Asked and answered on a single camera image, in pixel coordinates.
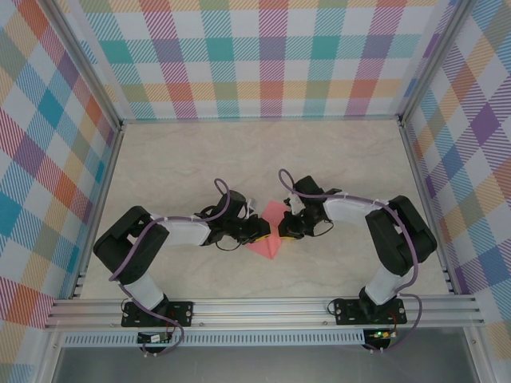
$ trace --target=pink paper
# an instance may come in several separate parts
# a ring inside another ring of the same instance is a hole
[[[289,211],[289,207],[280,202],[270,201],[264,209],[262,217],[272,226],[279,227],[285,211]]]
[[[273,259],[282,244],[282,239],[279,237],[279,229],[277,227],[284,218],[284,212],[287,210],[287,206],[283,203],[270,201],[264,209],[262,217],[270,223],[271,234],[258,242],[249,243],[246,248],[265,258]]]

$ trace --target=aluminum frame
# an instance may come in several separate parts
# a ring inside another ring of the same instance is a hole
[[[218,330],[317,330],[373,329],[385,326],[337,326],[328,314],[327,305],[334,298],[222,298],[193,299],[193,321],[190,329]],[[472,295],[427,295],[419,327],[483,326],[484,318]],[[122,299],[71,299],[55,301],[46,329],[66,331],[126,331],[121,327]],[[414,298],[403,298],[409,328],[418,315]],[[140,331],[158,330],[155,327]]]
[[[469,12],[475,5],[476,0],[461,0],[460,5],[455,10],[450,21],[450,25],[442,35],[442,39],[434,51],[424,75],[418,82],[413,91],[410,101],[403,113],[404,121],[406,121],[413,111],[417,108],[422,99],[425,89],[429,86],[439,65],[442,64],[443,58],[447,54],[452,42],[458,35],[463,22],[468,17]],[[54,0],[40,0],[42,9],[45,11],[49,20],[59,34],[59,37],[65,44],[65,47],[77,67],[84,75],[86,82],[93,90],[94,96],[100,102],[101,107],[106,112],[111,122],[121,131],[120,118],[113,107],[111,100],[97,79],[90,63],[73,32],[67,25],[67,22]],[[376,119],[388,119],[391,116],[379,116]],[[109,183],[113,176],[113,169],[117,156],[121,147],[122,132],[117,136],[116,143],[113,147],[113,155],[107,167],[104,184],[98,200],[97,209],[93,213],[93,222],[87,239],[84,252],[82,253],[81,263],[77,271],[76,289],[69,292],[69,296],[78,298],[80,289],[85,278],[86,267],[92,250],[92,243],[99,227],[101,213],[106,201]],[[419,193],[424,192],[420,186],[420,176],[418,175],[416,159],[413,158],[410,147],[407,147],[406,137],[403,136],[403,142],[410,159],[410,166],[414,170],[414,177],[418,181]],[[429,207],[429,201],[421,194],[422,202],[430,221],[430,226],[436,230],[434,221],[432,220],[432,211]],[[442,265],[449,272],[452,266],[445,257],[442,249],[438,252]],[[459,286],[455,279],[451,279],[453,289],[459,291]],[[477,367],[481,381],[496,381],[491,372],[491,365],[488,362],[488,356],[485,353],[483,343],[485,343],[484,334],[481,328],[484,325],[482,313],[480,312],[477,302],[473,296],[469,295],[444,295],[444,296],[425,296],[421,297],[424,302],[424,314],[420,327],[447,327],[457,326],[465,328],[465,334],[469,347],[472,352],[474,363]],[[213,332],[213,331],[247,331],[247,330],[324,330],[342,328],[372,328],[374,326],[336,326],[335,320],[326,312],[326,304],[332,298],[281,298],[281,299],[199,299],[195,300],[195,313],[192,331],[197,332]],[[406,298],[405,308],[408,313],[409,323],[403,327],[410,327],[411,323],[417,317],[417,303],[412,298]],[[69,331],[102,331],[105,333],[121,332],[126,329],[120,327],[121,319],[121,300],[59,300],[55,302],[55,306],[50,314],[44,347],[46,351],[42,357],[42,367],[39,369],[36,381],[51,381],[57,365],[58,356],[61,347],[65,344],[65,335]]]

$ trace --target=checkered pattern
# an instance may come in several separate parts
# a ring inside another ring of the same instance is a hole
[[[24,382],[83,248],[114,131],[36,1],[0,8],[0,381]]]
[[[444,11],[444,14],[442,15],[442,18],[440,22],[438,23],[437,29],[434,31],[433,37],[430,40],[430,43],[428,44],[428,47],[424,51],[424,54],[422,55],[422,58],[419,62],[419,65],[417,69],[415,70],[414,77],[408,84],[408,88],[406,89],[405,96],[402,98],[401,103],[398,107],[398,113],[402,114],[406,104],[408,103],[408,100],[410,99],[410,96],[412,92],[415,90],[415,85],[417,85],[417,81],[419,78],[421,78],[422,74],[424,73],[424,70],[427,68],[428,63],[430,62],[430,57],[432,52],[434,51],[435,47],[437,46],[437,43],[440,40],[440,37],[446,30],[446,27],[449,25],[449,21],[451,17],[453,16],[454,10],[456,9],[456,5],[459,3],[460,0],[450,0],[449,5],[447,6],[446,10]]]
[[[463,293],[511,376],[511,1],[480,0],[408,127]]]
[[[410,59],[423,54],[416,49],[438,0],[80,4],[93,30],[87,38],[61,0],[107,91],[115,97],[99,55],[126,108],[154,120],[394,115],[391,105]],[[91,38],[99,53],[90,51]]]

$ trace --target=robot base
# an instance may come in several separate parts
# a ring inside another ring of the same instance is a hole
[[[155,318],[139,309],[133,302],[124,305],[122,327],[166,327],[167,322]],[[193,302],[162,302],[153,311],[178,322],[183,327],[192,325]]]
[[[337,326],[345,325],[404,325],[407,322],[405,307],[401,299],[387,302],[382,310],[368,318],[360,307],[359,299],[335,299],[333,314]]]

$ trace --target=purple cable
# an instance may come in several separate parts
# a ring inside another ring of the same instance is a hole
[[[121,288],[121,290],[123,290],[125,292],[126,295],[128,295],[129,298],[131,298],[132,302],[135,303],[135,305],[141,309],[142,311],[144,311],[146,314],[149,314],[149,315],[152,315],[154,318],[158,318],[158,319],[161,319],[162,321],[166,321],[168,323],[170,323],[171,325],[175,326],[175,327],[178,327],[181,334],[179,336],[179,339],[178,341],[176,342],[175,345],[171,345],[169,347],[167,347],[166,349],[164,349],[163,351],[160,351],[157,355],[165,355],[166,353],[170,353],[173,349],[175,349],[183,340],[184,340],[184,329],[183,329],[183,326],[179,324],[179,322],[176,322],[176,321],[173,321],[171,318],[167,318],[167,317],[164,317],[163,315],[159,315],[157,313],[153,313],[151,310],[145,308],[140,302],[138,302],[130,293],[129,291],[126,290],[126,288],[119,283],[119,287]],[[142,349],[144,350],[144,352],[147,352],[146,349],[145,349],[145,344],[142,345]]]
[[[225,183],[224,180],[222,180],[220,178],[215,178],[215,186],[216,186],[216,188],[218,189],[218,191],[220,193],[223,194],[222,190],[218,186],[218,183],[223,184],[223,186],[225,187],[225,192],[227,193],[227,201],[225,201],[225,206],[224,206],[224,208],[218,214],[216,214],[216,215],[214,215],[212,217],[208,217],[208,218],[197,218],[197,219],[194,219],[192,217],[182,217],[182,216],[178,216],[178,215],[177,216],[170,216],[170,217],[160,217],[160,218],[154,219],[149,225],[144,227],[144,230],[138,236],[137,241],[133,244],[133,246],[132,246],[131,250],[129,251],[128,255],[126,255],[125,260],[121,263],[121,265],[117,268],[117,270],[115,270],[114,273],[110,276],[109,281],[112,282],[112,281],[117,280],[117,277],[119,276],[119,274],[125,269],[126,265],[128,265],[129,261],[131,260],[131,258],[135,254],[135,251],[137,250],[137,248],[141,244],[141,240],[147,234],[149,229],[151,227],[153,227],[154,225],[156,225],[157,223],[162,222],[162,221],[209,222],[209,221],[213,221],[214,219],[217,219],[223,213],[225,213],[227,208],[228,208],[228,206],[229,206],[229,203],[231,202],[231,191],[229,190],[229,186]]]
[[[291,175],[291,173],[288,172],[286,169],[280,169],[279,170],[279,180],[282,183],[282,185],[284,185],[284,187],[288,191],[290,191],[291,193],[296,194],[296,195],[298,195],[300,197],[303,197],[303,198],[318,198],[318,199],[320,199],[320,198],[350,199],[352,201],[367,203],[369,205],[376,204],[378,206],[383,207],[385,209],[385,211],[387,211],[392,216],[392,218],[394,218],[396,223],[401,228],[401,231],[402,231],[402,233],[403,233],[403,235],[405,237],[406,243],[408,244],[408,247],[410,248],[410,253],[412,255],[412,259],[413,259],[413,262],[414,262],[414,275],[412,276],[412,279],[408,283],[404,283],[400,287],[398,287],[395,290],[395,293],[397,294],[399,291],[401,291],[403,289],[406,289],[407,287],[410,287],[410,286],[412,286],[415,283],[415,281],[417,280],[417,277],[418,277],[418,258],[417,258],[417,252],[415,251],[414,243],[412,242],[412,238],[410,237],[410,233],[408,233],[408,230],[406,229],[405,224],[401,221],[401,219],[399,218],[399,215],[395,211],[393,211],[391,208],[389,208],[384,203],[381,203],[379,201],[375,201],[375,200],[368,199],[368,198],[363,198],[363,197],[357,197],[357,196],[354,196],[354,195],[330,195],[330,194],[312,195],[312,194],[300,193],[299,191],[296,191],[291,186],[286,184],[286,181],[284,181],[284,179],[282,177],[282,173],[285,173],[286,176],[289,177],[289,180],[291,181],[291,183],[294,185],[295,181],[293,180],[293,176]],[[403,296],[403,297],[411,297],[411,298],[417,299],[417,302],[418,302],[417,319],[415,320],[414,325],[410,329],[410,332],[399,343],[396,343],[396,344],[392,345],[391,347],[387,348],[387,350],[397,349],[398,347],[400,347],[401,344],[407,338],[410,337],[410,335],[415,331],[415,329],[417,329],[418,323],[420,322],[421,317],[422,317],[422,301],[421,301],[421,299],[417,295],[415,295],[415,294],[400,294],[400,295]],[[368,345],[368,346],[371,349],[376,349],[375,347],[373,347],[371,345]]]
[[[284,179],[282,177],[282,173],[285,173],[286,176],[289,177],[289,180],[291,181],[291,183],[294,185],[295,181],[293,180],[293,177],[292,177],[291,173],[288,172],[286,169],[280,169],[279,170],[279,180],[282,183],[282,185],[284,185],[284,187],[288,191],[290,191],[291,193],[296,194],[296,195],[298,195],[300,197],[303,197],[303,198],[318,198],[318,199],[320,199],[320,198],[350,199],[352,201],[362,202],[362,203],[366,203],[368,205],[375,204],[375,205],[383,207],[392,216],[392,218],[394,218],[394,221],[396,221],[398,226],[401,228],[401,231],[402,231],[403,235],[405,236],[406,244],[408,244],[408,247],[410,248],[410,253],[412,255],[412,260],[413,260],[413,263],[414,263],[414,275],[412,276],[412,279],[409,282],[404,283],[400,287],[398,287],[395,290],[396,294],[399,291],[401,291],[403,289],[406,289],[407,287],[412,286],[415,283],[415,281],[417,281],[417,277],[418,277],[418,258],[417,258],[417,252],[415,251],[414,243],[412,242],[412,238],[410,237],[410,234],[408,233],[408,230],[406,229],[405,224],[401,221],[401,219],[399,218],[399,215],[395,211],[393,211],[390,207],[386,206],[384,203],[381,203],[379,201],[368,199],[368,198],[363,198],[363,197],[357,197],[357,196],[354,196],[354,195],[332,195],[332,194],[314,194],[314,195],[312,195],[312,194],[300,193],[299,191],[296,191],[291,186],[286,184],[286,181],[284,181]]]
[[[109,278],[109,281],[110,282],[117,281],[117,277],[124,270],[126,265],[128,265],[129,261],[131,260],[131,258],[135,254],[135,251],[139,247],[139,245],[141,243],[141,240],[147,234],[149,229],[151,227],[153,227],[154,225],[156,225],[157,223],[162,222],[162,221],[171,221],[171,220],[175,220],[175,221],[193,221],[193,222],[209,222],[209,221],[213,221],[214,219],[217,219],[223,213],[225,213],[226,210],[229,207],[230,202],[231,202],[231,191],[229,190],[229,186],[225,183],[224,180],[222,180],[220,178],[215,178],[214,182],[215,182],[216,189],[218,189],[218,191],[221,194],[224,194],[224,193],[222,192],[222,189],[220,189],[220,187],[218,186],[218,183],[220,183],[220,184],[222,184],[224,186],[225,194],[227,194],[227,200],[225,201],[225,205],[224,205],[224,207],[222,208],[222,210],[218,214],[215,214],[215,215],[213,215],[211,217],[208,217],[208,218],[197,218],[197,219],[194,219],[193,217],[182,217],[182,216],[178,216],[178,215],[176,215],[176,216],[169,216],[169,217],[160,217],[160,218],[154,219],[149,225],[144,227],[144,230],[138,236],[137,241],[133,244],[133,246],[132,246],[131,250],[129,251],[128,255],[126,255],[125,260],[123,261],[123,263],[121,263],[121,265],[117,268],[117,270],[115,270],[115,272]],[[166,322],[170,323],[173,326],[179,327],[179,330],[181,332],[179,340],[176,342],[175,345],[171,345],[170,347],[167,347],[166,349],[161,351],[158,355],[165,355],[166,353],[169,353],[170,351],[175,349],[184,340],[184,329],[183,329],[182,325],[180,325],[176,321],[173,321],[171,318],[167,318],[167,317],[164,317],[163,315],[159,315],[157,313],[153,313],[151,310],[145,308],[140,302],[138,302],[129,293],[129,291],[126,290],[126,288],[121,283],[119,283],[119,287],[121,288],[121,290],[123,290],[125,292],[126,295],[128,295],[132,299],[133,303],[135,303],[135,305],[137,305],[137,307],[139,309],[141,309],[142,311],[144,311],[146,314],[152,315],[155,318],[161,319],[162,321],[166,321]]]

